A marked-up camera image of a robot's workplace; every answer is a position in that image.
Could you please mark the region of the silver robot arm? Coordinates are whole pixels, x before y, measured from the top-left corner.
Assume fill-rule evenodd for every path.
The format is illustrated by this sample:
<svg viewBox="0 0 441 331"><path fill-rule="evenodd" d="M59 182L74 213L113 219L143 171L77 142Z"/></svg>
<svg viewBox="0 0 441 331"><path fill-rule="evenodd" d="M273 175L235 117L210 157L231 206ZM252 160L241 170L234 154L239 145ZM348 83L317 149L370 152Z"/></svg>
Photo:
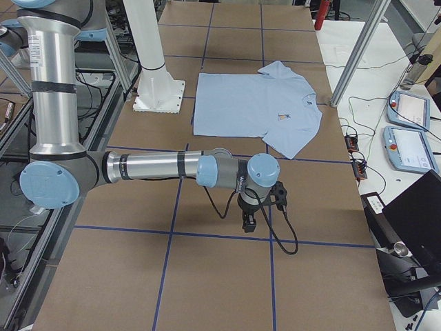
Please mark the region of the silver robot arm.
<svg viewBox="0 0 441 331"><path fill-rule="evenodd" d="M28 35L36 143L19 183L25 197L47 209L74 203L100 185L120 180L193 179L204 188L228 188L242 210L243 230L255 213L286 209L280 166L265 153L237 159L228 150L117 154L90 152L79 140L74 42L81 33L106 39L104 1L18 1Z"/></svg>

